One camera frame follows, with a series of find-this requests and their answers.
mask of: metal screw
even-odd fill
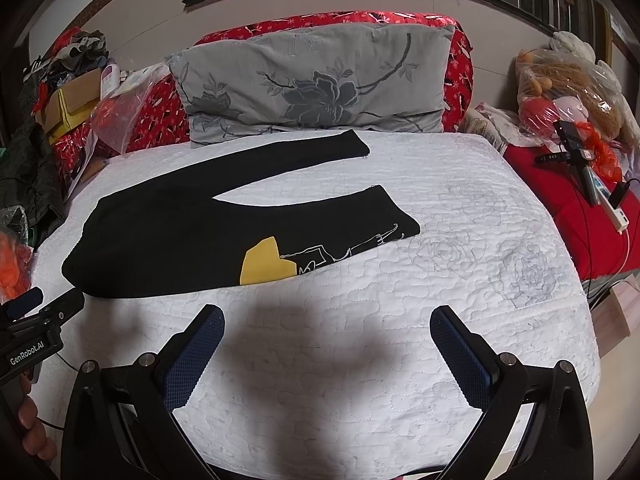
[[[151,352],[147,352],[146,354],[142,354],[138,358],[138,363],[142,366],[151,366],[156,360],[155,354]]]
[[[518,362],[518,359],[515,355],[510,354],[509,352],[503,352],[500,354],[500,361],[502,361],[507,366],[513,366]]]
[[[82,373],[88,374],[95,370],[95,363],[93,361],[85,361],[82,363],[80,369],[82,370]]]
[[[574,371],[574,366],[569,361],[560,361],[560,369],[570,374]]]

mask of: power strip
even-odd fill
[[[591,173],[591,179],[593,180],[593,185],[596,188],[596,192],[598,193],[598,197],[600,198],[600,205],[607,213],[609,220],[613,224],[613,227],[616,228],[619,234],[622,234],[624,230],[629,227],[629,219],[626,217],[625,212],[622,211],[622,208],[613,209],[612,205],[609,203],[609,197],[611,196],[611,192],[604,185],[603,181],[600,180],[600,177],[597,176],[591,168],[589,168],[589,173]]]

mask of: human hand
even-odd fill
[[[27,430],[22,438],[22,446],[31,456],[37,455],[42,460],[52,460],[58,454],[56,444],[46,435],[44,425],[38,420],[38,408],[29,397],[31,381],[27,376],[20,375],[20,387],[24,393],[24,400],[18,409],[18,420]]]

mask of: floral pillowcase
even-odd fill
[[[441,132],[454,27],[340,23],[168,57],[191,140],[350,127]]]

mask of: wooden furniture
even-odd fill
[[[609,295],[591,312],[600,357],[640,326],[640,285],[634,275],[611,287]]]

